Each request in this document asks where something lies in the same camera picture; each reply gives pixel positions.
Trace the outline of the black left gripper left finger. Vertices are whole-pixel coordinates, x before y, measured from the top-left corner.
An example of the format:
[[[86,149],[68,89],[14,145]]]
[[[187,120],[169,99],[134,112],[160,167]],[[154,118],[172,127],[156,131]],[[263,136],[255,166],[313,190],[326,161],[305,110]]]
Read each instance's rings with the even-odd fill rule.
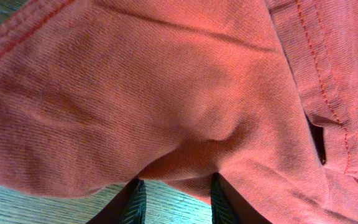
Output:
[[[135,178],[87,224],[144,224],[146,208],[145,183]]]

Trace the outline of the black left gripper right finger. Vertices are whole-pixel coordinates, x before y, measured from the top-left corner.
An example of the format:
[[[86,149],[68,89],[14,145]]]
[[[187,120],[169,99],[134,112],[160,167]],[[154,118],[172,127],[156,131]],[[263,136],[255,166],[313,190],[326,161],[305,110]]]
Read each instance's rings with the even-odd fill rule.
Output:
[[[213,224],[271,224],[218,172],[211,180]]]

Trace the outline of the orange printed t-shirt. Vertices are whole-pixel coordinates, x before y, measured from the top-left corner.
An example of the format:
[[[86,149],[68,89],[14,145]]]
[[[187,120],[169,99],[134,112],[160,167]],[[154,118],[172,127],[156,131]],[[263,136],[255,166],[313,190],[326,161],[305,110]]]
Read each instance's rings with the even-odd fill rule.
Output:
[[[358,223],[358,0],[29,1],[0,25],[0,185],[134,177]]]

